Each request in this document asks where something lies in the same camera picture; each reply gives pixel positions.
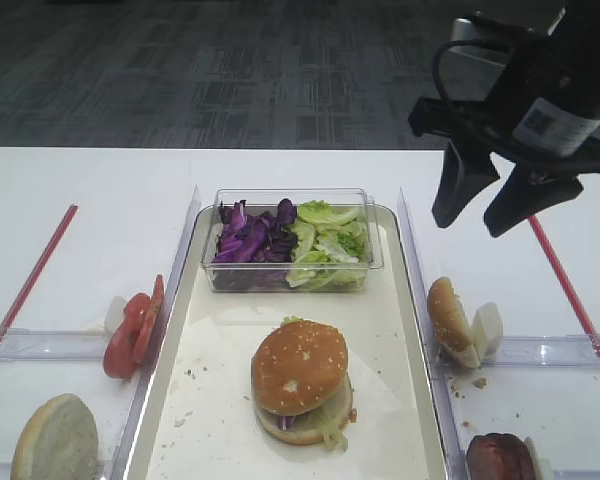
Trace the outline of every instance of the clear plastic salad container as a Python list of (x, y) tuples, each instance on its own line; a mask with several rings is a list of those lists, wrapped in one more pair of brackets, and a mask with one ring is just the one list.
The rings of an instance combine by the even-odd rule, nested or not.
[(217, 292), (359, 292), (383, 265), (364, 190), (219, 190), (202, 255)]

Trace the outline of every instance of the white tray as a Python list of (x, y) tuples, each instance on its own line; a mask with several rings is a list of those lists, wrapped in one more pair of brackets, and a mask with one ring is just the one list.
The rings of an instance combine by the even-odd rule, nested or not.
[[(397, 221), (376, 209), (385, 267), (356, 294), (213, 293), (200, 268), (210, 210), (201, 212), (128, 478), (445, 477)], [(347, 339), (358, 420), (346, 452), (283, 444), (255, 418), (250, 360), (286, 315)]]

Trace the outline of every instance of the tomato slice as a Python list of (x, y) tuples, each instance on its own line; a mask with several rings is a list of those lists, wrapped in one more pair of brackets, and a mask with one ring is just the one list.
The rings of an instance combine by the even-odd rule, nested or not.
[(138, 365), (144, 363), (163, 302), (162, 275), (156, 277), (151, 298), (146, 293), (138, 293), (127, 302), (124, 320), (111, 337), (102, 360), (107, 376), (128, 380), (133, 377)]
[(124, 323), (113, 334), (102, 360), (104, 373), (108, 377), (128, 380), (133, 376), (138, 366), (131, 358), (135, 337), (137, 333), (130, 332)]
[(138, 335), (138, 340), (133, 346), (132, 358), (133, 361), (139, 365), (142, 365), (147, 357), (147, 350), (149, 349), (149, 341), (151, 340), (151, 333), (153, 327), (156, 324), (158, 313), (164, 302), (164, 284), (162, 281), (162, 275), (156, 277), (156, 282), (153, 286), (153, 295), (151, 296), (151, 302), (149, 308), (147, 308), (142, 323), (142, 329)]
[(140, 332), (144, 319), (144, 313), (149, 308), (151, 299), (146, 293), (138, 293), (127, 302), (124, 307), (124, 323), (129, 325), (129, 329), (136, 334)]

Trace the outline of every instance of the white table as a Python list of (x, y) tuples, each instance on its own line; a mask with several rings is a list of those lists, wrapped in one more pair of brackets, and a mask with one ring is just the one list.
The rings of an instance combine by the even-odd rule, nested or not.
[[(219, 188), (362, 187), (393, 210), (404, 190), (425, 282), (448, 274), (469, 312), (496, 301), (509, 335), (581, 333), (528, 224), (495, 240), (482, 224), (501, 182), (450, 228), (435, 226), (430, 210), (441, 157), (419, 151), (0, 148), (0, 321), (72, 203), (78, 213), (16, 327), (94, 328), (113, 296), (150, 290), (155, 274), (170, 270), (195, 185), (203, 206)], [(502, 160), (496, 166), (505, 174), (511, 169)], [(600, 178), (584, 183), (582, 199), (539, 218), (600, 332)], [(45, 379), (36, 381), (43, 385)], [(582, 392), (572, 399), (573, 409), (600, 411), (600, 400), (592, 398)]]

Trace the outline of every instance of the red straw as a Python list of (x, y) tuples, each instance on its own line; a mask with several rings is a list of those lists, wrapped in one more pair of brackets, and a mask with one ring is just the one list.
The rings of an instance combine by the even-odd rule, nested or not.
[[(571, 284), (567, 272), (565, 272), (564, 268), (562, 267), (562, 264), (558, 259), (558, 255), (553, 249), (553, 246), (551, 245), (549, 238), (544, 232), (540, 221), (535, 216), (533, 216), (529, 218), (529, 223), (531, 224), (531, 228), (533, 229), (533, 233), (535, 233), (538, 242), (540, 242), (540, 246), (542, 247), (544, 254), (549, 260), (549, 263), (551, 264), (551, 267), (553, 268), (556, 277), (558, 277), (558, 281), (562, 286), (562, 290), (564, 290), (564, 293), (569, 299), (571, 308), (573, 308), (573, 311), (578, 317), (578, 320), (580, 320), (580, 325), (582, 325), (582, 329), (587, 335), (597, 335), (596, 328), (594, 327), (593, 322), (591, 321), (591, 318), (587, 313), (587, 310), (584, 308), (584, 305), (580, 301), (580, 298), (576, 293), (576, 289)], [(600, 348), (596, 348), (596, 351), (598, 353), (598, 356), (600, 357)]]
[(42, 255), (40, 255), (38, 262), (33, 267), (33, 270), (31, 270), (29, 277), (20, 289), (20, 292), (18, 292), (18, 296), (11, 304), (9, 311), (7, 312), (4, 319), (2, 320), (2, 323), (0, 324), (0, 343), (6, 335), (7, 330), (9, 329), (13, 321), (16, 319), (16, 315), (18, 315), (18, 312), (20, 312), (22, 305), (24, 305), (24, 302), (27, 300), (31, 289), (35, 285), (36, 280), (38, 280), (38, 277), (42, 273), (42, 270), (44, 269), (47, 262), (49, 261), (49, 258), (51, 258), (51, 254), (58, 246), (58, 243), (60, 243), (60, 239), (64, 235), (64, 232), (67, 231), (67, 228), (69, 227), (69, 224), (71, 223), (71, 220), (73, 220), (73, 217), (75, 216), (77, 211), (77, 205), (71, 205), (67, 209), (67, 212), (64, 214), (64, 217), (62, 217), (60, 224), (56, 228), (56, 231), (53, 233), (53, 236), (49, 240), (49, 243), (47, 243), (47, 246), (42, 252)]

